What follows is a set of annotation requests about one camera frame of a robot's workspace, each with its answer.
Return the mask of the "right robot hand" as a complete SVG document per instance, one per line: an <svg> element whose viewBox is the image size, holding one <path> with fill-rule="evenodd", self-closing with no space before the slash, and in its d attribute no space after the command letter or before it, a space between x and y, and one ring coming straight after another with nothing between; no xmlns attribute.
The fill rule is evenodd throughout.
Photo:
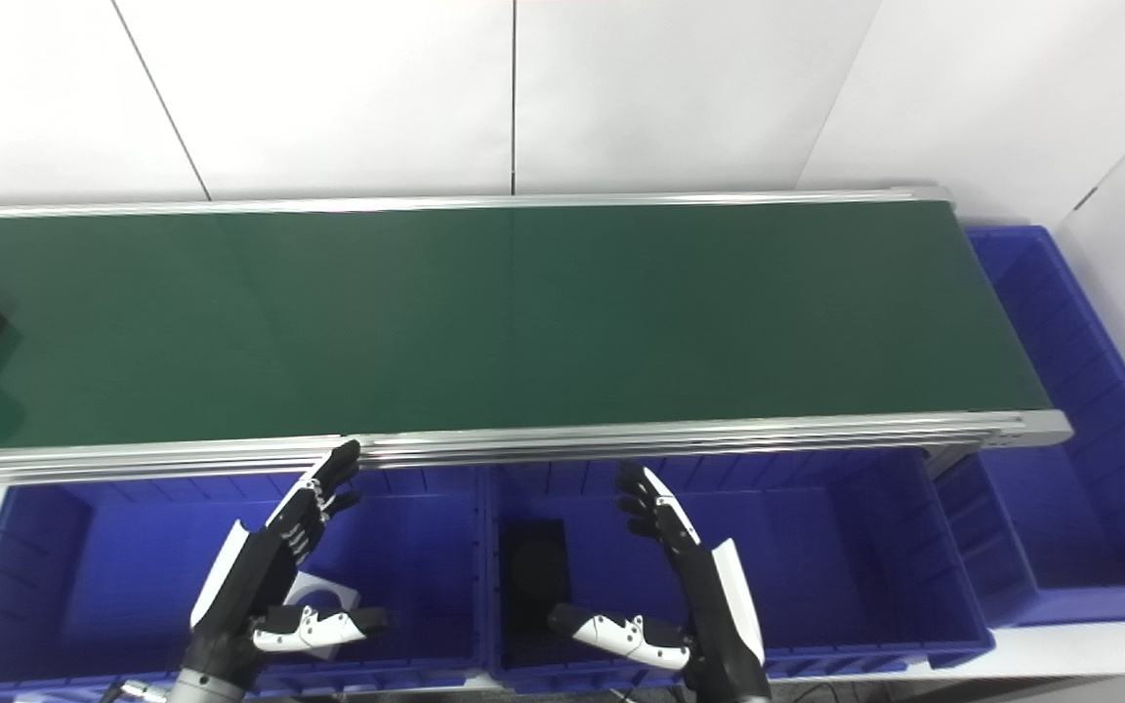
<svg viewBox="0 0 1125 703"><path fill-rule="evenodd" d="M622 618L558 603L548 627L631 663L678 673L698 702L770 702L762 627L734 540L706 548L683 504L647 466L622 460L613 484L630 533L664 549L688 621L670 627L642 614Z"/></svg>

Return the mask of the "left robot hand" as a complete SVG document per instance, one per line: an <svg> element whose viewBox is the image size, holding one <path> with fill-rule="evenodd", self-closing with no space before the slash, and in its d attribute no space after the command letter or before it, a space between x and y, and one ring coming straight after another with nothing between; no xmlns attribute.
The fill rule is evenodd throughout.
<svg viewBox="0 0 1125 703"><path fill-rule="evenodd" d="M344 441L290 486L262 526L233 525L194 604L170 702L241 702L277 654L338 648L388 631L387 609L286 601L328 521L360 501L356 490L339 490L357 475L360 454L354 438Z"/></svg>

